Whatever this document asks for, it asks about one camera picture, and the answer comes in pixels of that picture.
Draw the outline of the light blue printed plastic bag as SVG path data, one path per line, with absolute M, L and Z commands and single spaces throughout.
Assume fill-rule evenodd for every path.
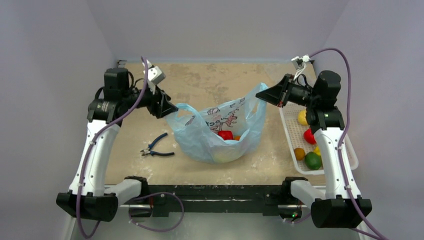
M 178 103 L 178 110 L 186 114 L 171 113 L 165 120 L 188 157 L 209 164 L 229 163 L 259 146 L 267 104 L 256 94 L 266 89 L 265 83 L 259 83 L 244 97 L 203 110 Z

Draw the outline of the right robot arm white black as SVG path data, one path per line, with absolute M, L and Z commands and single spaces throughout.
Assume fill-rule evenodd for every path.
M 341 77 L 322 71 L 313 86 L 296 84 L 286 74 L 276 85 L 255 96 L 283 108 L 288 102 L 306 108 L 306 120 L 320 149 L 326 181 L 325 192 L 316 189 L 304 177 L 286 177 L 280 196 L 288 204 L 300 200 L 310 209 L 317 228 L 356 228 L 372 210 L 370 199 L 362 197 L 351 170 L 346 150 L 348 129 L 336 107 Z

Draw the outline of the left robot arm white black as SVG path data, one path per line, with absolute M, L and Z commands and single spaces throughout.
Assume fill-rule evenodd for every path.
M 56 204 L 70 216 L 85 220 L 110 222 L 120 205 L 129 200 L 138 205 L 149 199 L 147 179 L 127 176 L 107 190 L 105 177 L 116 136 L 127 111 L 146 108 L 156 118 L 163 118 L 178 109 L 157 85 L 165 79 L 158 66 L 151 66 L 146 89 L 135 86 L 134 77 L 126 68 L 109 68 L 104 85 L 98 89 L 88 106 L 87 135 L 77 173 L 67 192 L 60 192 Z

